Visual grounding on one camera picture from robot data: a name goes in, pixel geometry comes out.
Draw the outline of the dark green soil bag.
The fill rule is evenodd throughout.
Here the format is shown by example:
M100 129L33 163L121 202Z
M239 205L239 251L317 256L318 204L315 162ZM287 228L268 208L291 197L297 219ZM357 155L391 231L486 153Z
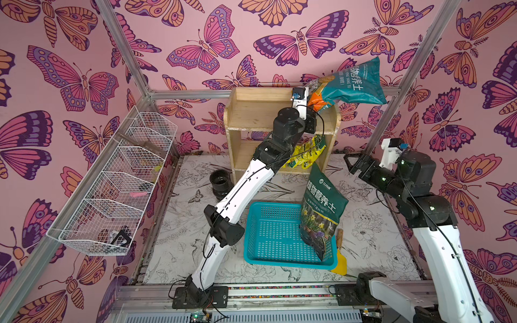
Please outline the dark green soil bag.
M320 261L325 261L331 240L349 201L321 171L311 168L300 211L300 237L310 246Z

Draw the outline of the teal orange soil bag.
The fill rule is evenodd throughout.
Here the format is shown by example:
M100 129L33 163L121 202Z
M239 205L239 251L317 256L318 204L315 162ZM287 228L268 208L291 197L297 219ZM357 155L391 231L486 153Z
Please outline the teal orange soil bag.
M380 83L380 59L374 58L332 75L312 80L308 105L320 111L336 101L354 104L386 104L386 96Z

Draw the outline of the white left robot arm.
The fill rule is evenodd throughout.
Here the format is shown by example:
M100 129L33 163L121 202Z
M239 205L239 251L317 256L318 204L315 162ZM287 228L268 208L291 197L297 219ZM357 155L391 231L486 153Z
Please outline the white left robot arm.
M245 233L239 224L242 213L260 189L295 155L295 147L303 134L316 132L318 117L319 113L303 104L281 109L273 121L272 132L255 149L244 175L217 205L205 207L209 224L205 243L208 254L184 285L175 289L174 309L204 308L214 299L211 288L219 267L230 247Z

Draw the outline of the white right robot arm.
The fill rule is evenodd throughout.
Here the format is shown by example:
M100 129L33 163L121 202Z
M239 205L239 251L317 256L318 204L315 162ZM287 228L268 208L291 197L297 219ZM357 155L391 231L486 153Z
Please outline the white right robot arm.
M430 191L436 163L413 150L397 156L395 171L364 153L347 153L344 160L351 174L395 200L424 252L438 301L418 303L381 274L360 276L364 290L410 322L493 322L468 268L454 210Z

